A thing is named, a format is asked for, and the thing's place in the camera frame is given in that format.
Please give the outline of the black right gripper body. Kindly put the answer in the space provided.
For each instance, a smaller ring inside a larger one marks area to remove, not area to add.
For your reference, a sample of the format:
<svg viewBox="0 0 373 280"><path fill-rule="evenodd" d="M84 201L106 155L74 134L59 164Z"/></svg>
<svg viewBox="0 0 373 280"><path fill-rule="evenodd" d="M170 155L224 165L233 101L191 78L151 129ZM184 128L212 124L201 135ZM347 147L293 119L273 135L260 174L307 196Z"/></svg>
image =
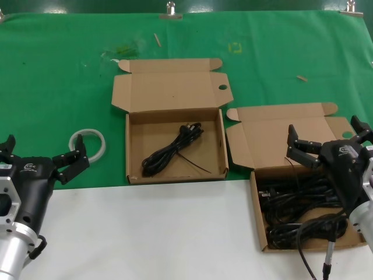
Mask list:
<svg viewBox="0 0 373 280"><path fill-rule="evenodd" d="M350 139L325 142L318 159L345 211L368 200L363 194L363 174L368 167L365 147Z"/></svg>

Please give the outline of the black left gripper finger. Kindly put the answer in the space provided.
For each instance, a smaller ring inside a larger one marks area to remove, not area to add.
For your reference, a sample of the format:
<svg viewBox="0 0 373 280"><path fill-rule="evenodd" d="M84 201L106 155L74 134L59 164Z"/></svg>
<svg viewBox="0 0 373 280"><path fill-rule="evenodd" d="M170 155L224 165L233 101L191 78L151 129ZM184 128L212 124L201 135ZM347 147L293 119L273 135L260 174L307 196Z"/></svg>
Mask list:
<svg viewBox="0 0 373 280"><path fill-rule="evenodd" d="M56 167L55 177L62 185L67 184L90 167L81 134L77 135L75 144L75 150L52 158Z"/></svg>
<svg viewBox="0 0 373 280"><path fill-rule="evenodd" d="M16 144L15 137L10 134L7 140L1 143L0 146L0 160L1 163L12 163L13 150Z"/></svg>

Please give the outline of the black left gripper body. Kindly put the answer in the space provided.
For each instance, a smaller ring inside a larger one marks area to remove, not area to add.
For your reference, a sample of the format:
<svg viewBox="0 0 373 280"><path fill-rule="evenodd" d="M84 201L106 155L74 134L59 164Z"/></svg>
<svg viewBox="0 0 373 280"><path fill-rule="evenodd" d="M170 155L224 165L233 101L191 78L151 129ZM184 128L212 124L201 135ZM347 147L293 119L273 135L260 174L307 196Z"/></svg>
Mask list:
<svg viewBox="0 0 373 280"><path fill-rule="evenodd" d="M11 178L21 201L15 222L39 234L56 182L55 164L48 157L15 155L1 156L1 163L12 166L8 171L1 170L1 176Z"/></svg>

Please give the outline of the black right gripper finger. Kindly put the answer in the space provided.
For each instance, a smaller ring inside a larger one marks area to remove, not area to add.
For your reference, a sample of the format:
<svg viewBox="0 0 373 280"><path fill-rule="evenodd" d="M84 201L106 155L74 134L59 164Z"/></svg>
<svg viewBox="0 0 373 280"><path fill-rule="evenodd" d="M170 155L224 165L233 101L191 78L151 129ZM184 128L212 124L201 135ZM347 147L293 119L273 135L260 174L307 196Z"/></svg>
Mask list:
<svg viewBox="0 0 373 280"><path fill-rule="evenodd" d="M288 126L287 146L288 158L310 169L317 169L320 166L319 159L311 154L320 154L321 143L299 139L292 124Z"/></svg>
<svg viewBox="0 0 373 280"><path fill-rule="evenodd" d="M368 141L373 144L372 128L368 123L360 121L356 115L353 115L350 124L356 133L356 135L351 138L352 141L358 144L363 144Z"/></svg>

